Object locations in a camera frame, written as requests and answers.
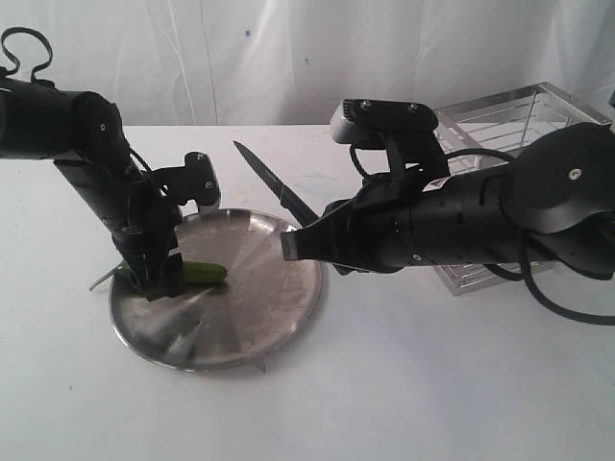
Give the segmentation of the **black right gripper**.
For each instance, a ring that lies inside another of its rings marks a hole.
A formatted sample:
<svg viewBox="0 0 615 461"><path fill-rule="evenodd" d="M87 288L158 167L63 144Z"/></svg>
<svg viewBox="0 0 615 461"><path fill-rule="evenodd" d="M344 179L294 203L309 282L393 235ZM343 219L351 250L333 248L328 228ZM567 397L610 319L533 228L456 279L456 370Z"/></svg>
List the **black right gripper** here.
<svg viewBox="0 0 615 461"><path fill-rule="evenodd" d="M346 273L393 274L431 265L412 218L427 184L420 175L400 182L389 175L364 178L354 197L331 202L315 223L282 233L283 258L325 261Z"/></svg>

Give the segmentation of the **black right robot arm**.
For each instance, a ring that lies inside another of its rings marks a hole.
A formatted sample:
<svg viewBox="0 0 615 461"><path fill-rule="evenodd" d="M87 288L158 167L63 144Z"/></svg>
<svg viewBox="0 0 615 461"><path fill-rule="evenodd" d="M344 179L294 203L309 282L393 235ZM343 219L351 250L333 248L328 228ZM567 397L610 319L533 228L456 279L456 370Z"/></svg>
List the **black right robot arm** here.
<svg viewBox="0 0 615 461"><path fill-rule="evenodd" d="M449 177L423 166L376 174L281 242L287 260L375 273L526 257L609 279L614 135L580 123L540 137L510 163Z"/></svg>

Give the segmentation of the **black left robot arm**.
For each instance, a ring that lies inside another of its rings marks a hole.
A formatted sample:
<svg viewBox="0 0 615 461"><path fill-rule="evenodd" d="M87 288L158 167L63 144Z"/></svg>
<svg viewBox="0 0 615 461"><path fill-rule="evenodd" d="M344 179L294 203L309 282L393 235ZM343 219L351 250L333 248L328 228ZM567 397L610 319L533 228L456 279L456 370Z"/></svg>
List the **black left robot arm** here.
<svg viewBox="0 0 615 461"><path fill-rule="evenodd" d="M135 164L115 104L4 78L1 156L52 160L110 232L141 293L150 301L182 293L179 208Z"/></svg>

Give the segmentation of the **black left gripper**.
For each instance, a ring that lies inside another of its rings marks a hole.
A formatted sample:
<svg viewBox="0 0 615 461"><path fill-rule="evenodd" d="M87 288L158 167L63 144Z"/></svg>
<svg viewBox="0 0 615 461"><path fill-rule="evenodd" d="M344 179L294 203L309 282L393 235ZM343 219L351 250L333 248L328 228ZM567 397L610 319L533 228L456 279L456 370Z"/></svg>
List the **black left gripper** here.
<svg viewBox="0 0 615 461"><path fill-rule="evenodd" d="M114 273L150 302L183 293L182 255L169 253L177 247L180 221L177 206L150 177L131 185L125 223L113 238L122 256Z"/></svg>

